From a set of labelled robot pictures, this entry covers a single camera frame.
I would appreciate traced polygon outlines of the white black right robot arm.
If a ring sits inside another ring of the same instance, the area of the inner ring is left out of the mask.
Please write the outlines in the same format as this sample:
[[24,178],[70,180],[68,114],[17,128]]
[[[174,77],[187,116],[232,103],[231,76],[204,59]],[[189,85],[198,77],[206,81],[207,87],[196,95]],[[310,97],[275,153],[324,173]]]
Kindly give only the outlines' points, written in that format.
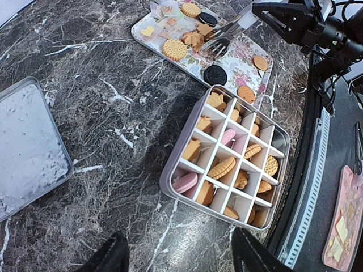
[[350,18],[334,16],[334,1],[287,1],[253,3],[252,12],[301,52],[314,52],[321,61],[313,66],[316,90],[324,95],[332,76],[342,77],[362,61],[362,10]]

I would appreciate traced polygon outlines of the silver metal tongs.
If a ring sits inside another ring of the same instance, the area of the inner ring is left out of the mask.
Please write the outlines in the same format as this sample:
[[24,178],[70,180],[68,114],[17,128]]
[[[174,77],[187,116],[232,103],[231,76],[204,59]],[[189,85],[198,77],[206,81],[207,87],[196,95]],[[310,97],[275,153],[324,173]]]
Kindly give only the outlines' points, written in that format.
[[213,60],[223,57],[232,42],[259,20],[252,12],[253,3],[258,1],[252,1],[232,21],[209,32],[205,36],[205,44],[200,49],[200,53],[212,57]]

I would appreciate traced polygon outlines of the brown flower cookie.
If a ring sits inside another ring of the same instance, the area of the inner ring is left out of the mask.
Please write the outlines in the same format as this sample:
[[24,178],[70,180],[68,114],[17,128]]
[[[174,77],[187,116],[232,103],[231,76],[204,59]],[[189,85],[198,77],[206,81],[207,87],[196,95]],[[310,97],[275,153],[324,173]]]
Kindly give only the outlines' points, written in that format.
[[249,174],[244,170],[240,170],[236,177],[234,188],[243,190],[248,185],[248,180]]

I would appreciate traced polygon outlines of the silver divided cookie tin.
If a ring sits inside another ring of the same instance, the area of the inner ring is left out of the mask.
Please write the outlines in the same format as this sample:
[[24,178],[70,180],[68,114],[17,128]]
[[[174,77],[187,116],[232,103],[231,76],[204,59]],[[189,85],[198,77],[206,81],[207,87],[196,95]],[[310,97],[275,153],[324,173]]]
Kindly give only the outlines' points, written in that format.
[[274,218],[289,149],[280,125],[215,85],[193,107],[159,185],[202,212],[262,231]]

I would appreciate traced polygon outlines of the orange cookie bottom row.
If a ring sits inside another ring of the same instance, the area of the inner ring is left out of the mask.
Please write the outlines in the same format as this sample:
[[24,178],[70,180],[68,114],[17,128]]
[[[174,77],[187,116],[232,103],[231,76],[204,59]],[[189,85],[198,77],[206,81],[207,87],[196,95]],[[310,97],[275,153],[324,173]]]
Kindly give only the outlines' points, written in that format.
[[226,206],[225,210],[223,212],[224,215],[234,219],[234,220],[238,220],[239,219],[239,214],[237,211],[235,211],[232,207],[230,206]]

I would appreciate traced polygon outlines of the tan oval biscuit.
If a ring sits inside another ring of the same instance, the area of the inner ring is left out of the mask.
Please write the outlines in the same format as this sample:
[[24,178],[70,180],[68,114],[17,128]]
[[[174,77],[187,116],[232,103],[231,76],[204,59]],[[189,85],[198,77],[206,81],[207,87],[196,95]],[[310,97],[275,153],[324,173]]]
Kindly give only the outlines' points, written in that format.
[[244,154],[244,158],[246,160],[248,160],[249,158],[253,157],[254,155],[256,155],[258,152],[261,151],[261,146],[259,144],[252,144],[250,146],[247,147],[246,152]]

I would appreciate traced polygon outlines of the pink round cookie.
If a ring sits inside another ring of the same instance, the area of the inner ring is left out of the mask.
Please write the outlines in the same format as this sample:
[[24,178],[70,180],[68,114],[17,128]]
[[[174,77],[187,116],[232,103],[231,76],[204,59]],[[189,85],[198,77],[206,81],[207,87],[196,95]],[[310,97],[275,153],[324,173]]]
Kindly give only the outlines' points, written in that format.
[[234,129],[225,130],[225,132],[222,136],[222,139],[221,139],[221,143],[225,146],[228,145],[233,140],[235,135],[236,135],[236,132]]

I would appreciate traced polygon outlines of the orange cookie column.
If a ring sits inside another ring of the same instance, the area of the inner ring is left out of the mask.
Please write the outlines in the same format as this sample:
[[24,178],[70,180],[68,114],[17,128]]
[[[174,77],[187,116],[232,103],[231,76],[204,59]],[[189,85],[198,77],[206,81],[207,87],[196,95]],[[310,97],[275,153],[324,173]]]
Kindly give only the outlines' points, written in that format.
[[242,119],[242,117],[240,115],[240,111],[237,109],[233,109],[230,119],[239,124]]

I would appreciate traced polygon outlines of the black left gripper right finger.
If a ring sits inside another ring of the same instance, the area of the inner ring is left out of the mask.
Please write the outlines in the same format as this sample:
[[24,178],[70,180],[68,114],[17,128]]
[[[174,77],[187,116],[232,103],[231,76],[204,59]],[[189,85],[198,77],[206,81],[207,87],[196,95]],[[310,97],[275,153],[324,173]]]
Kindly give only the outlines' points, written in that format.
[[236,228],[234,230],[231,248],[235,271],[293,271],[272,255],[245,228]]

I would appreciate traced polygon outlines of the large tan biscuit bottom row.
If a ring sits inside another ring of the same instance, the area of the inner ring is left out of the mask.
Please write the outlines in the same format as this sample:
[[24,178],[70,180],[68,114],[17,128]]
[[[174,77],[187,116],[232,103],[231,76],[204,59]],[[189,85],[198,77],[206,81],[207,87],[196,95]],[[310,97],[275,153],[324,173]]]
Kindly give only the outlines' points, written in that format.
[[272,155],[268,155],[264,172],[269,176],[274,176],[277,173],[277,171],[278,171],[277,159]]

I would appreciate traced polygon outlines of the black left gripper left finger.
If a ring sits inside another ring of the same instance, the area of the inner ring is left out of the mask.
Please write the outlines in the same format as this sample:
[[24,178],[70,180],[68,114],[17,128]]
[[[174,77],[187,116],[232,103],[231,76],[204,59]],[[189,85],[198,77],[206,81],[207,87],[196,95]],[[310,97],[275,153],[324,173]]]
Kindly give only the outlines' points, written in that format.
[[79,271],[129,271],[129,245],[123,233],[113,233],[83,266],[76,269]]

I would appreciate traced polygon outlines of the silver tin lid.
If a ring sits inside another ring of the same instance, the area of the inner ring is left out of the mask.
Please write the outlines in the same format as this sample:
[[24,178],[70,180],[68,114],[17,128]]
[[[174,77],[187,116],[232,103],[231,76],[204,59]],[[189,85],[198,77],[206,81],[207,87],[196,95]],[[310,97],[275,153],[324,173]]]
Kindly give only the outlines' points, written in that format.
[[73,162],[36,78],[1,92],[1,221],[67,181]]

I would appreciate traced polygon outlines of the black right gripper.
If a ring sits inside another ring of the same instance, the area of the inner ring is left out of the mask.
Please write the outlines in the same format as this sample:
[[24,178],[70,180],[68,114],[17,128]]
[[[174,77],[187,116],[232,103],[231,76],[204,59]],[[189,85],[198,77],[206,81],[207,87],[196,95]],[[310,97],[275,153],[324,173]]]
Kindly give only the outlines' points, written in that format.
[[304,54],[310,53],[325,28],[318,2],[253,3],[252,12]]

